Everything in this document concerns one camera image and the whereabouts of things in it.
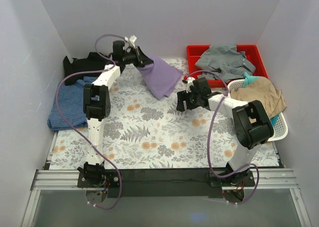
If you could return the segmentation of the red plastic bin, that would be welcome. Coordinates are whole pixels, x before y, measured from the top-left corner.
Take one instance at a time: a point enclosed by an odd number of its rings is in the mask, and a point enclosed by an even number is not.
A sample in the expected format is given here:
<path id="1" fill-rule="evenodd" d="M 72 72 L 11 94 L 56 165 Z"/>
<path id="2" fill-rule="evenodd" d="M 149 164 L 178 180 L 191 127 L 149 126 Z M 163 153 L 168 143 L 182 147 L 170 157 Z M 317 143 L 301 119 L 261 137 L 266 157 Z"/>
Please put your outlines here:
<path id="1" fill-rule="evenodd" d="M 195 63 L 199 60 L 200 56 L 208 50 L 209 47 L 209 45 L 189 45 L 186 48 L 189 73 L 195 72 L 194 77 L 205 77 L 208 80 L 210 87 L 224 87 L 224 83 L 229 82 L 224 82 L 214 72 L 201 70 L 195 66 Z M 256 71 L 253 76 L 268 77 L 259 51 L 255 45 L 237 45 L 237 50 L 246 52 L 247 59 L 255 65 Z"/>

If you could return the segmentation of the floral patterned table mat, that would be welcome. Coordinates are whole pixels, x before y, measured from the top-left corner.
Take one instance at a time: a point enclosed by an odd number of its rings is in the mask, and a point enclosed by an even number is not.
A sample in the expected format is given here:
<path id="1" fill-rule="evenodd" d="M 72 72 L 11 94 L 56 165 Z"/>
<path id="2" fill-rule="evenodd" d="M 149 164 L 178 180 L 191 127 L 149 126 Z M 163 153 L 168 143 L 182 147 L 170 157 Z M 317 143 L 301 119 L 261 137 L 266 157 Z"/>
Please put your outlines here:
<path id="1" fill-rule="evenodd" d="M 176 93 L 157 100 L 132 65 L 112 85 L 110 99 L 102 149 L 107 168 L 216 168 L 235 153 L 231 118 L 203 108 L 178 112 Z"/>

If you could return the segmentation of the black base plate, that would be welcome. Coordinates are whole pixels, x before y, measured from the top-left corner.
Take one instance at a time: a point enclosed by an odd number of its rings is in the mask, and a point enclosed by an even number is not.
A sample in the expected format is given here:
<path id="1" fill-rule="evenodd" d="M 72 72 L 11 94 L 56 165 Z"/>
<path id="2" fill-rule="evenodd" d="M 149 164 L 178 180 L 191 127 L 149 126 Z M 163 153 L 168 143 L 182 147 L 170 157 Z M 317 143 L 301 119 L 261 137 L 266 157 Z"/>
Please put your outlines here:
<path id="1" fill-rule="evenodd" d="M 238 183 L 227 183 L 213 177 L 208 168 L 194 169 L 122 169 L 106 170 L 117 174 L 108 187 L 79 187 L 107 194 L 109 198 L 117 197 L 202 197 L 222 198 L 222 188 L 232 189 L 253 187 L 255 178 L 251 171 Z"/>

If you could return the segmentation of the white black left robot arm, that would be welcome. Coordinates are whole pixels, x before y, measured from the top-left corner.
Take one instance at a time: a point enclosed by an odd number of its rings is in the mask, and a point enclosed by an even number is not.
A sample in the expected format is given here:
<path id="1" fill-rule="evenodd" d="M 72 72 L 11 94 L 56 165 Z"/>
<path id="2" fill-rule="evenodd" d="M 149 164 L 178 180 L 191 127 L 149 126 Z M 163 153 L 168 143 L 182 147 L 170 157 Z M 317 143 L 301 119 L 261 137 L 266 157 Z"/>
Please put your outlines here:
<path id="1" fill-rule="evenodd" d="M 88 151 L 84 166 L 78 168 L 79 187 L 105 188 L 112 183 L 112 178 L 115 178 L 115 184 L 118 184 L 118 175 L 106 172 L 105 156 L 102 154 L 104 127 L 111 111 L 109 89 L 127 64 L 133 64 L 135 67 L 153 64 L 153 61 L 135 44 L 134 36 L 114 41 L 112 58 L 115 63 L 105 65 L 99 77 L 84 87 L 83 109 L 88 123 L 88 140 L 92 148 Z"/>

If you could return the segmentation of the grey shirt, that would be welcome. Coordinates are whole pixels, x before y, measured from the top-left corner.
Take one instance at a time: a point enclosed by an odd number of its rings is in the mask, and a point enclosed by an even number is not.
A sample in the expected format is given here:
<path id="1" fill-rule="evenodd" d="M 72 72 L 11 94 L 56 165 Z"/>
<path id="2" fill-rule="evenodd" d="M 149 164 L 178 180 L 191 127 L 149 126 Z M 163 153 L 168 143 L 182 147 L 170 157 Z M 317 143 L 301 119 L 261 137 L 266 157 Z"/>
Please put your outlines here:
<path id="1" fill-rule="evenodd" d="M 216 73 L 224 82 L 243 79 L 244 74 L 253 75 L 256 67 L 246 56 L 238 51 L 235 44 L 211 45 L 195 63 L 201 70 Z"/>

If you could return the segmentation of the blue checked folded shirt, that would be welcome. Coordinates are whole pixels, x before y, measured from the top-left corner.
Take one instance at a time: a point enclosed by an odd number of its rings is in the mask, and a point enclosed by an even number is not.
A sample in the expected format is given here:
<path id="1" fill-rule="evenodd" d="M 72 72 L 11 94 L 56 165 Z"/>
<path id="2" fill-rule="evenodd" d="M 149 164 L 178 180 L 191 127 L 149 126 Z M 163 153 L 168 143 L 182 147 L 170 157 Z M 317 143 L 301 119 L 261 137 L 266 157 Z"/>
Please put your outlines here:
<path id="1" fill-rule="evenodd" d="M 95 77 L 84 77 L 83 80 L 79 79 L 73 85 L 62 84 L 60 86 L 58 102 L 53 102 L 52 110 L 48 116 L 47 125 L 49 129 L 55 132 L 71 128 L 60 116 L 57 106 L 72 126 L 75 128 L 87 126 L 87 119 L 83 112 L 84 86 L 95 80 Z"/>

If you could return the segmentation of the white perforated laundry basket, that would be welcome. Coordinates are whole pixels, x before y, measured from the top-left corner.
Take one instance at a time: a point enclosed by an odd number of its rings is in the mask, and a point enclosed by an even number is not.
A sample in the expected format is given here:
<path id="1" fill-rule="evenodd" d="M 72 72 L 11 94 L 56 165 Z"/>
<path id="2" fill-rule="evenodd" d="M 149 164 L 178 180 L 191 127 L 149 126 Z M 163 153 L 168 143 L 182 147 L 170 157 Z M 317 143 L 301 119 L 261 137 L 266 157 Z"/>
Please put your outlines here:
<path id="1" fill-rule="evenodd" d="M 244 79 L 237 79 L 230 81 L 228 84 L 228 89 L 231 90 L 237 90 L 238 88 L 242 87 L 242 83 L 244 82 Z M 275 142 L 284 139 L 288 134 L 288 125 L 286 122 L 286 119 L 284 117 L 283 112 L 281 112 L 278 115 L 278 118 L 273 125 L 274 134 L 271 138 L 268 139 L 269 142 Z"/>

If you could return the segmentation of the aluminium front rail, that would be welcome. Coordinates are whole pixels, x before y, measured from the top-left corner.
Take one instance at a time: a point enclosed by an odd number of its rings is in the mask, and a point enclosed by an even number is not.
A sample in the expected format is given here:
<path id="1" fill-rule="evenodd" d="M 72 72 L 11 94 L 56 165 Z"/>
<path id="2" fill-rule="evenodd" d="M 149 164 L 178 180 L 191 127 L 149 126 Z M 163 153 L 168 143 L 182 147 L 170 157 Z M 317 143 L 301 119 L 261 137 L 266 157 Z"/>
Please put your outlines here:
<path id="1" fill-rule="evenodd" d="M 208 169 L 108 173 L 107 193 L 79 171 L 37 171 L 24 227 L 309 227 L 291 169 L 252 170 L 243 187 Z"/>

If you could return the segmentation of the black folded shirt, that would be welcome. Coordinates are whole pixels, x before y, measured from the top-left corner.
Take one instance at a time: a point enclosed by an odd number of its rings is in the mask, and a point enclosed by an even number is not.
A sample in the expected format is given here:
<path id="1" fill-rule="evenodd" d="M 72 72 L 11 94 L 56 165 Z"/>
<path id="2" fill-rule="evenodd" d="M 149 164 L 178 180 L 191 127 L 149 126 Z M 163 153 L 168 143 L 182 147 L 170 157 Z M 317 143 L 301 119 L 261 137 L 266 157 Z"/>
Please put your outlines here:
<path id="1" fill-rule="evenodd" d="M 77 72 L 86 72 L 86 71 L 97 71 L 103 70 L 105 65 L 112 64 L 111 61 L 102 58 L 96 52 L 90 52 L 87 58 L 82 59 L 73 59 L 71 63 L 66 56 L 63 60 L 63 67 L 64 67 L 64 76 L 67 77 L 73 73 Z M 64 84 L 66 86 L 73 85 L 79 79 L 84 79 L 84 77 L 98 77 L 100 73 L 86 73 L 86 74 L 79 74 L 76 76 L 72 76 L 68 78 Z"/>

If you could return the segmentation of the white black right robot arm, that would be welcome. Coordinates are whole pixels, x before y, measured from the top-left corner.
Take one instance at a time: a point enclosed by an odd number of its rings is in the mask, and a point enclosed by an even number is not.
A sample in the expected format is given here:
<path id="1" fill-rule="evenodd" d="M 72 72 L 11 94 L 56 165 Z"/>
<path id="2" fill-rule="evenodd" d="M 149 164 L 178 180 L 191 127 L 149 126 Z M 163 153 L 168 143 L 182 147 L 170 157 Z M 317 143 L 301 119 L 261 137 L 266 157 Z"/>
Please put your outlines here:
<path id="1" fill-rule="evenodd" d="M 273 126 L 259 100 L 239 101 L 228 94 L 212 92 L 206 78 L 186 77 L 186 89 L 177 93 L 177 111 L 193 110 L 198 107 L 224 114 L 231 118 L 238 145 L 227 162 L 224 172 L 211 170 L 213 177 L 236 186 L 248 175 L 257 149 L 268 142 L 274 134 Z"/>

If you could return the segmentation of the purple polo shirt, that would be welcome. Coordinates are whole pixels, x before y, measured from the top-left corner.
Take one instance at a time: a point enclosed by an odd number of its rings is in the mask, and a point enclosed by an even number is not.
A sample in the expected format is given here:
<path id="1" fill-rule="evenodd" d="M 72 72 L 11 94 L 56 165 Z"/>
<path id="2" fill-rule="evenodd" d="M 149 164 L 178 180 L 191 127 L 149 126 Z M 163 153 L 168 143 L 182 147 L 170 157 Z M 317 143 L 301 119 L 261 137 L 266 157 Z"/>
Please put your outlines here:
<path id="1" fill-rule="evenodd" d="M 140 72 L 147 88 L 157 100 L 169 97 L 180 81 L 183 72 L 157 56 L 150 56 L 150 59 L 153 63 L 144 67 L 137 67 L 137 70 Z"/>

